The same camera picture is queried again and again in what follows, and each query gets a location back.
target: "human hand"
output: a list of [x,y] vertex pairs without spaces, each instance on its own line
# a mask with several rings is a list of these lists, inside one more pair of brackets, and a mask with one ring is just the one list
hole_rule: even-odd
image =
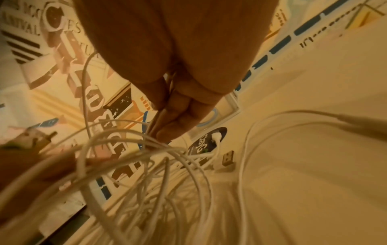
[[[105,61],[161,110],[150,135],[167,142],[236,88],[268,33],[275,0],[75,0]],[[174,74],[173,88],[163,78]]]
[[[43,157],[36,151],[29,150],[0,150],[0,191],[19,175],[27,171]],[[88,159],[88,165],[99,165],[102,159]],[[75,156],[72,155],[45,170],[34,181],[23,188],[0,211],[0,224],[27,210],[32,201],[56,181],[75,171]]]

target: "blue ring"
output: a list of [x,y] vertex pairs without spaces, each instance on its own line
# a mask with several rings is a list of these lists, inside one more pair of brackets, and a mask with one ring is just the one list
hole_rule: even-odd
[[216,119],[216,117],[218,116],[218,109],[214,108],[212,111],[214,112],[214,115],[212,116],[212,118],[208,121],[203,122],[203,123],[199,123],[196,127],[203,127],[203,126],[206,126],[206,125],[212,123]]

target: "hand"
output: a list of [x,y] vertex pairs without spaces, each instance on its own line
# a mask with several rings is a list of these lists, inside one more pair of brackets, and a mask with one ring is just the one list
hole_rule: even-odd
[[[245,76],[268,33],[275,0],[75,0],[105,61],[157,110],[166,142],[196,126]],[[170,90],[163,75],[174,74]]]
[[[35,151],[0,150],[0,191],[19,175],[43,158]],[[102,159],[88,159],[89,165],[99,165]],[[27,210],[32,201],[50,185],[75,171],[75,156],[70,156],[44,171],[39,177],[23,188],[0,211],[0,224]]]

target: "blurred hand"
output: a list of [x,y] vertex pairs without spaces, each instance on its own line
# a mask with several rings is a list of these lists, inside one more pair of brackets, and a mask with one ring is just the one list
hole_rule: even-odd
[[[43,158],[36,151],[0,150],[0,191],[19,175]],[[88,159],[88,165],[99,165],[103,159]],[[75,156],[68,157],[44,171],[38,178],[23,188],[0,211],[0,224],[27,210],[32,201],[50,185],[75,171]]]
[[[75,0],[105,61],[138,87],[167,142],[196,126],[245,76],[277,0]],[[174,74],[170,91],[163,75]]]

